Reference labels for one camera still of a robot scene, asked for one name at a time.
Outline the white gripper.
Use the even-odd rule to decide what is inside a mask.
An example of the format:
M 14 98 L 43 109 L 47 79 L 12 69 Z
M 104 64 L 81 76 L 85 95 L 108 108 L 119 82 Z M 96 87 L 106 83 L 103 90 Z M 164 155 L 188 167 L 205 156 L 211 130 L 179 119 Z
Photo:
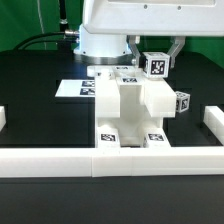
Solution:
M 224 0 L 84 0 L 83 26 L 94 34 L 126 34 L 132 64 L 141 66 L 140 37 L 176 36 L 168 51 L 170 67 L 185 36 L 224 36 Z

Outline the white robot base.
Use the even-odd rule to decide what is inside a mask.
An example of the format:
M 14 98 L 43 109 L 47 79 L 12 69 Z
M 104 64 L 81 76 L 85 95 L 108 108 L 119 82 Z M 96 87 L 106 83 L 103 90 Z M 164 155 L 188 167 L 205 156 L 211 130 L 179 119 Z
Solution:
M 122 64 L 132 57 L 125 35 L 91 34 L 79 27 L 79 45 L 73 50 L 75 59 L 89 64 Z

